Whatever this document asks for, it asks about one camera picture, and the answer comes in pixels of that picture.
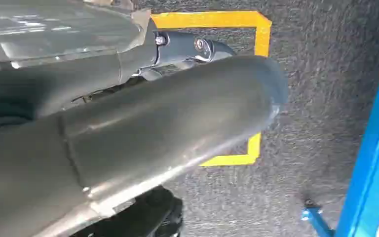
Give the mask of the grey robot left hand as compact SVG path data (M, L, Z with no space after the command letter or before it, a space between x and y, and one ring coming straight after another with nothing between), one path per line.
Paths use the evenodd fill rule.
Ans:
M0 237L179 236L163 183L269 126L279 65L123 0L0 0Z

